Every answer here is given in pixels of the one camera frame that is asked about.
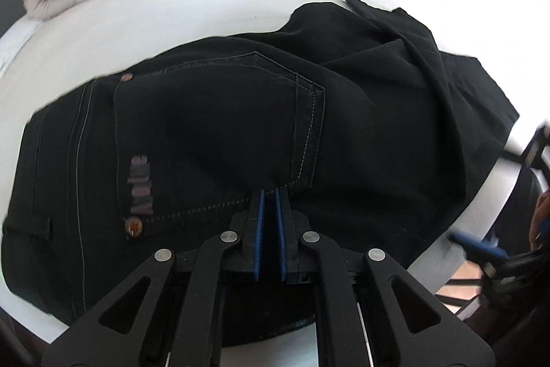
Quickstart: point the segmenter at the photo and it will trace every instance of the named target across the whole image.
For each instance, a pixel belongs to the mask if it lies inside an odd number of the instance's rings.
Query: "copper rivet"
[[[143,223],[138,217],[127,218],[124,227],[126,233],[133,238],[137,238],[143,233]]]

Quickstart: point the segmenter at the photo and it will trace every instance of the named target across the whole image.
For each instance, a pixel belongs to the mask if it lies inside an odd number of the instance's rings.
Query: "metal pin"
[[[302,238],[305,242],[318,242],[320,240],[320,236],[317,232],[308,230],[307,232],[304,232],[302,235]]]
[[[236,232],[233,232],[232,230],[226,230],[219,237],[223,242],[233,242],[236,241],[239,236]]]
[[[172,251],[170,249],[159,249],[155,252],[156,261],[168,261],[172,258]]]
[[[363,327],[363,337],[365,338],[365,344],[367,346],[367,355],[369,367],[374,367],[375,363],[372,360],[371,345],[369,344],[369,338],[367,336],[367,329],[365,328],[365,321],[363,320],[363,313],[361,312],[361,306],[357,303],[357,311],[359,312],[359,320],[361,321],[361,327]]]
[[[382,249],[370,249],[368,257],[372,261],[382,261],[386,258],[386,253]]]

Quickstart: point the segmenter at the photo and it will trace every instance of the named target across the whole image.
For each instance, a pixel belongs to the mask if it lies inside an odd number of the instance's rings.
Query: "seam stitching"
[[[36,197],[36,170],[37,170],[37,165],[38,165],[38,155],[39,155],[39,151],[40,151],[40,139],[42,139],[42,126],[44,125],[44,119],[46,118],[46,114],[47,114],[47,110],[44,111],[44,115],[42,116],[42,119],[40,120],[40,127],[38,128],[38,137],[36,139],[35,167],[34,167],[35,168],[34,169],[35,175],[34,175],[33,191],[32,191],[32,215],[33,216],[35,214],[34,206],[35,206],[35,197]],[[32,235],[32,234],[30,235],[31,248],[32,248],[32,243],[33,243],[35,238],[36,237],[34,235]],[[31,276],[31,279],[34,279],[34,276],[32,275],[32,267],[33,267],[32,259],[33,259],[33,251],[31,251],[31,253],[30,253],[29,264],[30,264],[30,276]],[[39,299],[39,297],[36,293],[36,287],[35,287],[35,282],[34,281],[32,281],[32,295],[34,295],[37,303],[44,306],[43,301]]]
[[[76,124],[78,123],[78,117],[80,116],[80,111],[82,110],[82,103],[84,101],[84,94],[86,93],[86,87],[89,83],[86,83],[86,85],[84,86],[84,88],[82,89],[82,94],[80,95],[80,101],[78,103],[78,110],[76,111],[76,117],[75,117],[75,121],[73,123],[73,129],[71,130],[71,133],[70,133],[70,136],[69,136],[69,144],[68,144],[68,147],[67,147],[67,186],[70,184],[70,161],[69,161],[69,156],[70,156],[70,149],[71,149],[71,144],[73,142],[73,137],[74,137],[74,132],[76,130]],[[69,235],[69,189],[67,188],[67,192],[66,192],[66,195],[65,195],[65,225],[67,227],[67,237],[70,238],[70,235]],[[74,305],[72,306],[72,309],[73,309],[73,316],[75,319],[77,319],[77,315],[76,315],[76,310],[74,308]]]
[[[118,178],[120,175],[120,152],[118,151],[118,120],[117,120],[117,92],[118,87],[120,86],[120,79],[117,83],[116,88],[114,89],[113,93],[113,116],[114,116],[114,150],[117,154],[117,170],[116,170],[116,178],[115,178],[115,185],[116,185],[116,191],[117,191],[117,205],[119,208],[119,215],[121,208],[121,201],[120,201],[120,188],[118,186]]]
[[[249,200],[250,200],[250,198],[243,198],[243,199],[236,199],[234,201],[229,201],[229,202],[221,202],[219,204],[213,204],[213,205],[210,205],[210,206],[195,207],[195,208],[191,208],[189,210],[185,210],[183,212],[174,212],[174,213],[168,213],[166,215],[159,215],[159,216],[145,218],[143,220],[143,222],[145,224],[148,224],[148,223],[154,223],[156,221],[161,221],[161,220],[166,219],[166,218],[180,218],[184,215],[192,215],[193,213],[201,213],[201,212],[205,212],[206,210],[210,210],[210,209],[232,206],[232,205],[240,204],[241,202],[246,202],[246,201],[249,201]]]
[[[292,179],[292,174],[295,173],[294,169],[294,147],[296,145],[296,132],[298,130],[298,84],[294,87],[294,123],[292,124],[292,158],[290,159],[290,178]]]
[[[75,186],[76,186],[76,217],[78,219],[78,237],[80,240],[80,254],[82,256],[82,304],[84,306],[84,312],[86,309],[86,265],[84,262],[84,247],[82,245],[82,233],[80,231],[80,202],[78,200],[78,156],[80,152],[80,144],[82,143],[82,136],[84,134],[84,129],[86,129],[86,122],[88,120],[88,115],[90,114],[90,104],[92,102],[92,94],[94,93],[94,86],[96,85],[97,79],[92,83],[90,88],[90,98],[88,99],[88,107],[86,109],[86,115],[84,116],[84,123],[82,124],[82,130],[80,132],[80,137],[78,139],[78,145],[76,147],[76,168],[75,168]]]
[[[311,120],[310,120],[310,127],[307,130],[307,137],[306,137],[306,144],[304,145],[304,155],[302,156],[302,163],[300,164],[300,172],[298,173],[298,177],[296,178],[296,181],[302,176],[302,168],[304,167],[304,160],[306,158],[306,151],[307,151],[307,143],[309,142],[309,136],[311,135],[311,127],[313,126],[313,117],[315,116],[315,95],[313,92],[311,93]]]
[[[317,148],[315,148],[315,158],[313,159],[313,165],[311,166],[311,180],[310,180],[310,183],[309,183],[309,188],[311,188],[311,186],[313,185],[313,177],[315,175],[315,167],[317,167],[317,156],[319,154],[319,145],[321,144],[321,131],[323,130],[323,122],[325,120],[325,96],[323,95],[321,100],[323,100],[323,112],[321,114],[321,121],[319,122],[319,126],[317,128],[317,133],[316,133],[316,137],[317,137]]]
[[[156,72],[150,72],[149,74],[137,74],[137,75],[140,76],[140,77],[151,77],[151,76],[155,76],[155,75],[166,74],[167,72],[172,72],[174,70],[179,70],[179,69],[183,69],[183,68],[186,68],[186,67],[204,66],[204,65],[210,64],[213,61],[232,60],[234,58],[244,58],[246,56],[256,56],[256,57],[262,58],[262,60],[269,61],[271,64],[274,64],[275,66],[280,67],[283,70],[285,70],[287,72],[290,72],[291,74],[294,74],[297,77],[300,77],[301,79],[306,80],[311,85],[317,86],[318,88],[324,90],[323,86],[313,82],[309,78],[304,77],[302,74],[298,74],[298,72],[294,72],[294,71],[290,70],[289,68],[283,66],[282,64],[277,63],[277,61],[274,61],[271,58],[268,58],[265,55],[262,55],[261,53],[259,53],[257,51],[249,52],[249,53],[242,54],[242,55],[220,56],[219,58],[207,58],[207,59],[198,60],[198,61],[187,61],[186,63],[174,64],[173,66],[167,67],[165,69],[161,69],[161,70],[156,71]]]
[[[256,69],[260,69],[260,70],[263,70],[265,72],[268,72],[269,74],[271,75],[275,75],[276,77],[281,77],[281,78],[284,78],[284,79],[287,79],[288,81],[290,81],[291,83],[294,83],[295,85],[297,85],[298,87],[301,87],[302,89],[305,89],[307,90],[308,92],[311,92],[313,93],[313,91],[311,89],[308,89],[306,88],[305,86],[302,86],[302,85],[299,85],[298,83],[296,83],[293,79],[291,78],[288,78],[288,77],[285,77],[284,75],[281,75],[281,74],[277,74],[276,72],[272,72],[268,69],[265,69],[261,66],[256,66],[254,64],[241,64],[241,63],[236,63],[236,64],[229,64],[229,63],[214,63],[216,66],[243,66],[243,67],[255,67]],[[158,72],[153,72],[152,74],[144,74],[144,75],[141,75],[141,77],[155,77],[155,76],[159,76],[159,75],[166,75],[167,73],[169,72],[174,72],[174,71],[177,71],[177,70],[180,70],[180,69],[185,69],[185,68],[189,68],[189,67],[202,67],[202,66],[210,66],[212,65],[211,63],[211,60],[208,60],[208,61],[204,61],[204,62],[200,62],[198,64],[189,64],[189,65],[186,65],[186,66],[173,66],[173,67],[169,67],[167,69],[164,69],[162,71],[158,71]]]

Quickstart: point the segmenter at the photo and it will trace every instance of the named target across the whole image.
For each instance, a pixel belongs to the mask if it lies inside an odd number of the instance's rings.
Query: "white bed sheet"
[[[345,6],[343,0],[89,0],[44,23],[0,80],[0,215],[7,210],[21,136],[34,111],[90,78],[121,71],[182,43],[211,35],[274,31],[300,5],[319,1]],[[391,0],[364,1],[387,10],[397,7]],[[452,40],[452,34],[436,36],[441,50],[463,52],[453,48]],[[487,65],[485,69],[490,74],[499,70]],[[527,143],[540,122],[535,116],[531,114],[530,122],[514,127],[512,144],[521,147]],[[455,227],[479,237],[484,235],[517,175],[515,167],[497,164]],[[411,271],[435,291],[462,260],[460,251],[451,249],[442,238],[413,264]],[[0,306],[47,342],[65,329],[57,319],[14,296],[7,290],[3,276]],[[293,344],[283,354],[274,354],[285,336],[281,338],[254,344],[250,350],[225,350],[224,365],[316,365],[315,332],[311,327],[290,337],[302,341],[300,344]],[[255,360],[248,355],[242,358],[243,353],[255,353]]]
[[[0,78],[8,70],[19,50],[35,34],[42,21],[31,19],[25,15],[18,19],[9,30],[0,37]]]

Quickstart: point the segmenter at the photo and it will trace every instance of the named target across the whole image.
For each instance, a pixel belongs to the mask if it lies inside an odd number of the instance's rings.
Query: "back pocket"
[[[308,188],[324,102],[321,86],[258,53],[123,76],[114,95],[123,217],[196,227],[254,189]]]

